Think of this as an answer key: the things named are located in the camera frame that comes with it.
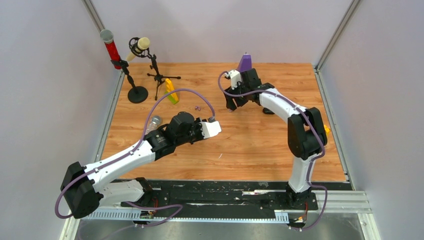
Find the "black earbud charging case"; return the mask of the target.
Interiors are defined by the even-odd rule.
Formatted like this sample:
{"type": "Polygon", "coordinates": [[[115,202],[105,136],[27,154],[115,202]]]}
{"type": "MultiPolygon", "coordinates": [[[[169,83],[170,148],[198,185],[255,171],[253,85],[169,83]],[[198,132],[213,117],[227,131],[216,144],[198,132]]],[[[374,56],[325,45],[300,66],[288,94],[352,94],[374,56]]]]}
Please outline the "black earbud charging case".
{"type": "Polygon", "coordinates": [[[274,115],[275,113],[268,108],[263,108],[262,112],[266,115],[274,115]]]}

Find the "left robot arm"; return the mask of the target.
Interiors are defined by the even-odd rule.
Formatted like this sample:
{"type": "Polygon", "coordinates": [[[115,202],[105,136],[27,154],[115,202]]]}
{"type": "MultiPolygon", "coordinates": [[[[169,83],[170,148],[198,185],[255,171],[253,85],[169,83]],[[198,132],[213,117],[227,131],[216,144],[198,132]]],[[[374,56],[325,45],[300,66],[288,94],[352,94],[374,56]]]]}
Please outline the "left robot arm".
{"type": "Polygon", "coordinates": [[[174,153],[178,146],[215,137],[221,131],[220,123],[214,119],[179,112],[170,123],[150,131],[144,139],[111,157],[85,166],[78,161],[70,164],[59,199],[65,199],[75,219],[90,215],[100,206],[119,202],[149,206],[153,193],[143,178],[127,182],[116,182],[116,178],[174,153]]]}

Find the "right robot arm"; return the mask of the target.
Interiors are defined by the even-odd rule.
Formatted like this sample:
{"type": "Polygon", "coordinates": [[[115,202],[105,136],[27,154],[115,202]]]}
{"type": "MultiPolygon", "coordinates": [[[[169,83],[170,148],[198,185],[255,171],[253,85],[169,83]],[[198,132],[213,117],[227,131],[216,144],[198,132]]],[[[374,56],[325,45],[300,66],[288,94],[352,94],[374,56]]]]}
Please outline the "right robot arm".
{"type": "Polygon", "coordinates": [[[230,86],[222,90],[227,109],[234,111],[252,101],[287,124],[287,145],[294,160],[285,201],[290,208],[298,209],[311,194],[315,161],[325,155],[328,143],[320,110],[299,105],[281,94],[274,85],[263,83],[255,68],[243,72],[224,71],[220,76],[230,81],[230,86]]]}

